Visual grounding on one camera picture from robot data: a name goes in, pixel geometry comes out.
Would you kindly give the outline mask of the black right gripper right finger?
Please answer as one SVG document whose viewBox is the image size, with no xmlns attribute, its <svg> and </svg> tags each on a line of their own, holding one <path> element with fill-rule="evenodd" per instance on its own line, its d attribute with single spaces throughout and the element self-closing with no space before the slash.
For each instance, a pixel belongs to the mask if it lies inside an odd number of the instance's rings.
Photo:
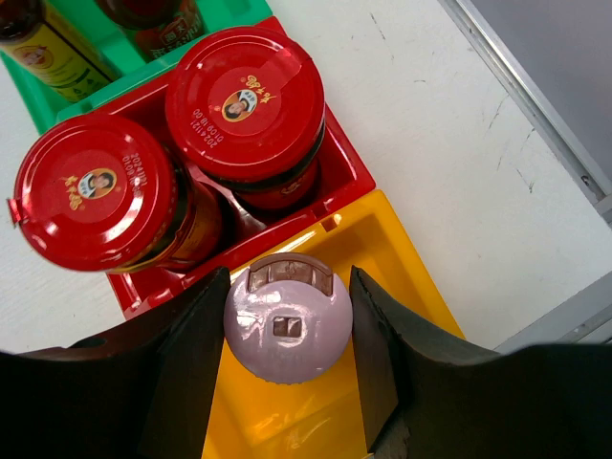
<svg viewBox="0 0 612 459">
<path fill-rule="evenodd" d="M 353 347 L 377 458 L 607 458 L 611 348 L 499 354 L 409 310 L 353 268 Z"/>
</svg>

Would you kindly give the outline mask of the red lid jar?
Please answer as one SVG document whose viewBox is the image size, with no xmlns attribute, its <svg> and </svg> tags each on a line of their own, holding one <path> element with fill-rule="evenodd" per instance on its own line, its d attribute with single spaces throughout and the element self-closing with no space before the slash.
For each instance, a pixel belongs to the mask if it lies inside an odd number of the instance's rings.
<svg viewBox="0 0 612 459">
<path fill-rule="evenodd" d="M 8 200 L 41 256 L 80 272 L 183 272 L 222 238 L 222 210 L 168 146 L 108 114 L 57 124 L 30 148 Z"/>
<path fill-rule="evenodd" d="M 252 208 L 290 208 L 317 180 L 323 84 L 283 33 L 243 26 L 205 37 L 172 71 L 164 111 L 181 153 Z"/>
</svg>

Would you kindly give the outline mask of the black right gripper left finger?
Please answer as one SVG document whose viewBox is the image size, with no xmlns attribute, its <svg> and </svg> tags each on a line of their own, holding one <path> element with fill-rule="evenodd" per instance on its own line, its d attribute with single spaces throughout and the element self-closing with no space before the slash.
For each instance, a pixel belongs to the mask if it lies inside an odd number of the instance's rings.
<svg viewBox="0 0 612 459">
<path fill-rule="evenodd" d="M 62 348 L 1 356 L 5 458 L 198 458 L 224 342 L 226 268 Z"/>
</svg>

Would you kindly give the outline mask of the red lid jar front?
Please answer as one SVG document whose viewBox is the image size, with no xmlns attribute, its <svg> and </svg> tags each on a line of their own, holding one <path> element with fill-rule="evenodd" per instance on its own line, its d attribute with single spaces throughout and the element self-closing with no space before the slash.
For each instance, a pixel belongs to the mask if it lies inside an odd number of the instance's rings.
<svg viewBox="0 0 612 459">
<path fill-rule="evenodd" d="M 243 26 L 205 37 L 172 71 L 164 111 L 181 153 L 252 208 L 290 208 L 317 180 L 323 84 L 283 33 Z"/>
</svg>

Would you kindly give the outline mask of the pink cap spice shaker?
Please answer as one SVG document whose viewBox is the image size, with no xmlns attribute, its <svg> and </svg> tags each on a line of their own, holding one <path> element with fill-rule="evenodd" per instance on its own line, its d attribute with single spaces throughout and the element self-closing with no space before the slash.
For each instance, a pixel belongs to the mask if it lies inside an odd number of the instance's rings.
<svg viewBox="0 0 612 459">
<path fill-rule="evenodd" d="M 339 275 L 302 253 L 274 253 L 251 263 L 226 298 L 230 351 L 270 383 L 321 376 L 343 354 L 352 327 L 352 302 Z"/>
</svg>

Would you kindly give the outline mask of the small yellow label bottle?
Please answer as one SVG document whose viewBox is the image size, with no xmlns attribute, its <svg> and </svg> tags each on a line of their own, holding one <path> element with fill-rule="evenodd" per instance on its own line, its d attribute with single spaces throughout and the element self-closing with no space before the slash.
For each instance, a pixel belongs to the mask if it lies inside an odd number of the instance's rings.
<svg viewBox="0 0 612 459">
<path fill-rule="evenodd" d="M 71 103 L 119 77 L 108 60 L 46 1 L 1 3 L 1 51 Z"/>
</svg>

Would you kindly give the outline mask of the yellow cap sauce bottle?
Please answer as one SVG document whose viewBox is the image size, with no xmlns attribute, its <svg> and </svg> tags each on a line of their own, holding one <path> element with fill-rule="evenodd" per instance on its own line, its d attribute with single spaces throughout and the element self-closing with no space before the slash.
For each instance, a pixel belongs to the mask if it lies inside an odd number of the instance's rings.
<svg viewBox="0 0 612 459">
<path fill-rule="evenodd" d="M 145 61 L 160 58 L 206 31 L 192 0 L 97 0 L 96 4 Z"/>
</svg>

